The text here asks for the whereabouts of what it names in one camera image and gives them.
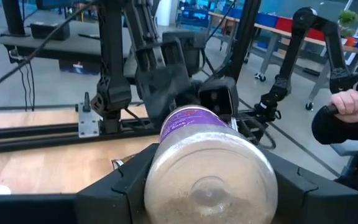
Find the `gray floor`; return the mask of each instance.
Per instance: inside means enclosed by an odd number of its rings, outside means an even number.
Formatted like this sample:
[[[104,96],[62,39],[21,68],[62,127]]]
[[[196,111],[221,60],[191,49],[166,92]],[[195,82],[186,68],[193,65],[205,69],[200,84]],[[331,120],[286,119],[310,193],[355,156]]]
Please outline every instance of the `gray floor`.
[[[4,18],[1,19],[1,16],[3,14],[0,12],[0,33],[6,29]],[[219,41],[211,39],[206,48],[206,53],[215,67],[221,64],[225,56],[225,49],[220,52],[218,47]],[[279,70],[276,65],[269,66],[266,73],[267,81],[261,83],[253,77],[259,71],[261,63],[262,58],[251,55],[249,63],[243,66],[237,84],[240,97],[248,105],[257,103],[261,94],[269,91]],[[56,60],[37,58],[33,60],[32,65],[35,73],[36,105],[74,104],[83,99],[84,92],[88,91],[91,96],[95,93],[98,77],[59,72]],[[12,67],[6,49],[0,45],[0,77]],[[206,75],[200,73],[194,78],[203,80]],[[341,171],[347,158],[339,157],[329,146],[322,146],[313,139],[311,121],[314,112],[306,111],[304,106],[314,83],[297,74],[293,74],[291,81],[292,93],[279,105],[283,118],[276,120],[274,126],[268,129],[277,142],[274,152],[316,174],[333,179],[335,174]],[[132,89],[132,94],[133,101],[138,101],[135,89]],[[328,90],[321,91],[314,101],[315,108],[322,107],[329,96]],[[20,73],[0,84],[0,106],[23,106],[23,97]]]

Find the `metal bracket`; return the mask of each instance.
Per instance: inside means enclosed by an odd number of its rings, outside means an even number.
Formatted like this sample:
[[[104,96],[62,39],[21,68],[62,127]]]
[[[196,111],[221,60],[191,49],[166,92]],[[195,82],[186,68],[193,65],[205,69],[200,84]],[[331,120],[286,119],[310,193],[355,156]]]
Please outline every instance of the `metal bracket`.
[[[78,104],[78,136],[80,138],[99,136],[98,115],[93,110],[87,110],[84,103]]]

